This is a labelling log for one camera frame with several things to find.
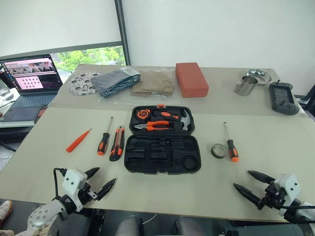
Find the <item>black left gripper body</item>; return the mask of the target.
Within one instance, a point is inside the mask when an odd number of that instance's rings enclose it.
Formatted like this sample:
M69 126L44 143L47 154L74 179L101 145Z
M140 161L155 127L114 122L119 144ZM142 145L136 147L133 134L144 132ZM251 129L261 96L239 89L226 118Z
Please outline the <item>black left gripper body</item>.
M91 186L85 183L83 188L78 192L78 198L81 204L86 205L88 202L97 199L97 194L91 190Z

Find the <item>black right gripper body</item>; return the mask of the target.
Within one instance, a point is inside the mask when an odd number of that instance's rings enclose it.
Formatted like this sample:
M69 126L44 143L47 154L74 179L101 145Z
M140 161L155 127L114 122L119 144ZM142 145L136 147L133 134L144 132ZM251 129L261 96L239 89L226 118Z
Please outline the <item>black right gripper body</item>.
M269 208L275 208L277 210L281 209L281 206L284 204L285 200L285 189L280 187L279 189L276 188L274 182L272 182L266 189L265 195L260 200L257 205L259 210L262 210L265 206Z

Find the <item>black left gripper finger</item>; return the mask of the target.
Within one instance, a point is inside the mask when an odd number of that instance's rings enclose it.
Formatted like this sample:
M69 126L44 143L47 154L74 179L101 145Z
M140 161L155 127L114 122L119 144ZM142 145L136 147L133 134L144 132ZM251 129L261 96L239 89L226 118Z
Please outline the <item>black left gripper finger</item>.
M99 167L94 167L94 168L91 168L91 169L85 171L84 174L86 175L86 180L93 177L98 172L98 170L99 170Z
M101 200L109 191L113 188L114 184L116 182L116 178L110 180L107 182L102 189L97 193L96 200L99 201Z

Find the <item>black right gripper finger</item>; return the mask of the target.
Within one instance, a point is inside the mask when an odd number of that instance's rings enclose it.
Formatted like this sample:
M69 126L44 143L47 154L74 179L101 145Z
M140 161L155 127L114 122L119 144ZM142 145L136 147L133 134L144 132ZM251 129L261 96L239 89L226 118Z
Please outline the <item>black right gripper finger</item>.
M264 173L261 173L261 172L258 172L258 171L251 171L249 170L248 173L254 177L255 179L259 180L260 182L263 182L263 183L272 183L275 181L275 178L267 175L267 174L264 174Z
M252 202L256 207L259 206L261 199L253 194L250 190L236 183L233 183L233 186L243 197Z

